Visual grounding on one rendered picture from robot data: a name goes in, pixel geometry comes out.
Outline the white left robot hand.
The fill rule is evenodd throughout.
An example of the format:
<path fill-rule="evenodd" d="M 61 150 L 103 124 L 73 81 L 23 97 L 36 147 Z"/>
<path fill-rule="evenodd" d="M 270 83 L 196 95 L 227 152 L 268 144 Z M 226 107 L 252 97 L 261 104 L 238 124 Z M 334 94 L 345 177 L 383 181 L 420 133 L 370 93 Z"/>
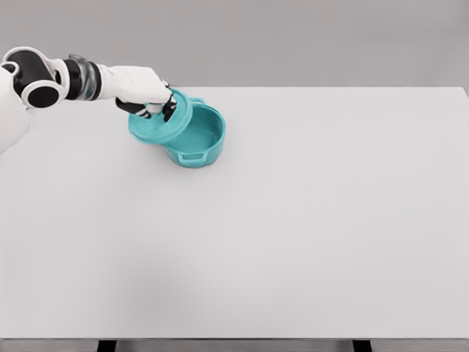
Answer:
<path fill-rule="evenodd" d="M 115 104 L 123 111 L 149 119 L 162 114 L 168 122 L 177 108 L 174 93 L 151 67 L 116 66 L 117 75 Z"/>

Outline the teal pot lid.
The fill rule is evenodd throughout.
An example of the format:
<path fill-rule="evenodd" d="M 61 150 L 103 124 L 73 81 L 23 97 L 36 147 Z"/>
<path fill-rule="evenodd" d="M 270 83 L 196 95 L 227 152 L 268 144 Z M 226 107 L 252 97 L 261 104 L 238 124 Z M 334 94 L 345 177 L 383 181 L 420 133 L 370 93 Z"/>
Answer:
<path fill-rule="evenodd" d="M 193 116 L 193 103 L 185 93 L 173 89 L 176 109 L 168 122 L 163 114 L 153 114 L 149 119 L 129 114 L 128 129 L 138 141 L 146 144 L 165 144 L 178 137 L 189 125 Z"/>

